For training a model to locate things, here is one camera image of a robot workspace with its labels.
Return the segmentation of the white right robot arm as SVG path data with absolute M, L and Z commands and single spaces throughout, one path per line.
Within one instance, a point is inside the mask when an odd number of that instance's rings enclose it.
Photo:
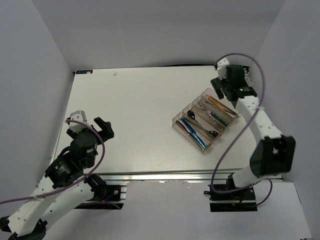
M 226 97 L 248 124 L 256 141 L 256 147 L 248 166 L 229 175 L 226 195 L 236 200 L 251 186 L 264 177 L 288 173 L 292 169 L 296 148 L 293 136 L 285 136 L 270 120 L 259 105 L 260 100 L 249 84 L 248 71 L 243 65 L 229 62 L 216 65 L 218 76 L 211 84 L 219 97 Z

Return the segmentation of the blue knife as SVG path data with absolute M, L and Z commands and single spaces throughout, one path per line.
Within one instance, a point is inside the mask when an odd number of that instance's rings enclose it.
M 205 149 L 207 146 L 206 144 L 202 141 L 202 139 L 197 135 L 197 132 L 194 130 L 194 128 L 187 122 L 185 118 L 182 118 L 181 121 L 187 128 L 187 130 L 190 132 L 191 137 L 203 148 Z

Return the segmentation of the green handled silver fork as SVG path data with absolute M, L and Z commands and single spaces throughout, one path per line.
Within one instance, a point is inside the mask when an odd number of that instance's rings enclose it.
M 228 122 L 226 122 L 224 119 L 222 119 L 218 114 L 216 114 L 215 112 L 213 112 L 213 116 L 210 116 L 212 119 L 214 119 L 215 121 L 217 121 L 218 123 L 220 123 L 221 125 L 227 127 L 229 125 Z

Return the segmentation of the pink handled fork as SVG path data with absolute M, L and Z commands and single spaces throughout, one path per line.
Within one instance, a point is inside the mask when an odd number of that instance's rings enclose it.
M 200 108 L 206 112 L 209 116 L 213 116 L 213 112 L 208 108 L 206 107 L 204 104 L 202 104 L 201 102 L 198 103 L 198 105 L 200 106 Z

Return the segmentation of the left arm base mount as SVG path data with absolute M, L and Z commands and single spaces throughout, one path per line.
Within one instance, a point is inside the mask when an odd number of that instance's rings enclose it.
M 92 174 L 82 181 L 89 186 L 92 198 L 75 207 L 81 210 L 121 210 L 126 199 L 127 186 L 121 183 L 108 183 L 98 174 Z

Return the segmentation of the black knife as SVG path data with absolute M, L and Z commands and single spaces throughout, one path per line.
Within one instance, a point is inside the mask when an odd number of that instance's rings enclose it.
M 185 127 L 179 120 L 176 120 L 175 123 L 176 123 L 188 136 L 191 135 L 191 133 L 186 129 L 186 127 Z

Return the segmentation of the dark blue chopstick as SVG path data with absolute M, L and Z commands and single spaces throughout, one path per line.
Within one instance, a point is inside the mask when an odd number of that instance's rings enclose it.
M 231 110 L 230 108 L 228 108 L 227 106 L 225 106 L 224 104 L 220 103 L 219 101 L 217 101 L 216 99 L 209 97 L 208 100 L 205 100 L 205 102 L 207 104 L 210 104 L 212 106 L 215 106 L 217 108 L 219 108 L 221 111 L 231 114 L 233 116 L 236 116 L 237 113 L 234 112 L 233 110 Z

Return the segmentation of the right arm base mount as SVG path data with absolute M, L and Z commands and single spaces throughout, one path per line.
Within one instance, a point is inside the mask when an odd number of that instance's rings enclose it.
M 214 192 L 210 185 L 203 192 L 209 198 L 210 211 L 213 213 L 256 212 L 256 195 L 252 187 L 232 193 Z

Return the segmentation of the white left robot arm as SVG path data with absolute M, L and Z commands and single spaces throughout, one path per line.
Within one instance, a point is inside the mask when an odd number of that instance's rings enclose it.
M 98 146 L 104 147 L 114 137 L 111 123 L 96 117 L 94 122 L 101 129 L 97 131 L 86 120 L 69 117 L 66 122 L 70 145 L 45 170 L 32 195 L 20 199 L 24 204 L 0 219 L 0 229 L 11 233 L 11 240 L 41 240 L 57 220 L 75 207 L 108 197 L 106 182 L 94 171 L 99 165 Z

